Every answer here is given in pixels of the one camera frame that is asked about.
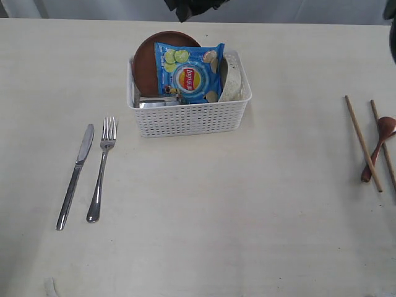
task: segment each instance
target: white plastic basket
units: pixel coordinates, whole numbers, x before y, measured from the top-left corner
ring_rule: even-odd
[[[139,91],[134,84],[131,62],[128,62],[127,104],[135,112],[136,122],[143,137],[181,136],[232,131],[239,127],[246,104],[252,92],[239,54],[225,51],[224,57],[239,66],[242,88],[236,100],[229,102],[135,108]]]

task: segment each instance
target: blue snack bag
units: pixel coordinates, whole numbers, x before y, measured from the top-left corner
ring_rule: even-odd
[[[196,48],[156,42],[154,50],[160,95],[180,94],[187,104],[218,101],[224,43]]]

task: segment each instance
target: spoon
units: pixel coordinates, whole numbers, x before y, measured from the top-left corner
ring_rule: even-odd
[[[396,119],[390,118],[388,116],[384,116],[379,119],[377,122],[378,127],[378,143],[376,149],[373,151],[371,155],[372,164],[375,165],[379,151],[381,149],[382,144],[390,137],[396,134]],[[371,179],[371,171],[368,165],[364,167],[364,170],[361,173],[360,180],[368,183]]]

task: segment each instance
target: wooden chopstick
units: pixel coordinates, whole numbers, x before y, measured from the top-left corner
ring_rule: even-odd
[[[355,113],[353,112],[351,101],[349,100],[348,95],[345,95],[345,100],[346,100],[346,105],[348,106],[348,109],[349,109],[349,113],[351,114],[352,123],[353,123],[353,126],[355,127],[356,134],[358,135],[359,142],[360,142],[361,148],[362,148],[363,153],[364,153],[364,157],[365,157],[366,162],[369,165],[369,168],[371,170],[371,174],[372,174],[372,177],[374,178],[374,182],[375,182],[375,184],[377,186],[377,190],[378,190],[378,192],[381,193],[382,192],[381,183],[379,182],[376,170],[374,168],[374,165],[372,164],[372,161],[371,161],[371,158],[370,158],[370,153],[369,153],[369,151],[367,149],[367,146],[366,146],[366,143],[365,143],[365,141],[363,139],[363,135],[362,135],[362,133],[360,131],[360,127],[359,127],[358,121],[356,120],[356,116],[355,116]]]
[[[378,123],[379,117],[378,117],[377,108],[376,108],[376,104],[374,103],[374,100],[371,100],[370,104],[371,104],[372,113],[374,115],[374,119],[376,119],[376,123]],[[395,191],[396,191],[395,172],[394,172],[394,169],[393,169],[393,166],[392,166],[392,161],[390,160],[388,147],[386,146],[385,142],[384,142],[384,144],[382,144],[382,149],[384,150],[386,163],[388,164],[388,170],[389,170],[390,178],[392,179],[392,184],[394,185],[394,188],[395,188]]]

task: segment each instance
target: butter knife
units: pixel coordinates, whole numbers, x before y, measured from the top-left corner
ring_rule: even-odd
[[[63,205],[61,213],[59,214],[58,222],[56,223],[57,230],[63,230],[66,224],[67,215],[69,214],[70,206],[72,204],[73,195],[75,191],[75,186],[79,180],[81,169],[84,165],[85,159],[88,156],[89,150],[92,145],[93,140],[93,124],[89,124],[87,130],[85,131],[84,138],[82,139],[81,148],[77,160],[75,161],[75,166],[72,174],[72,178],[67,188],[66,196],[63,200]]]

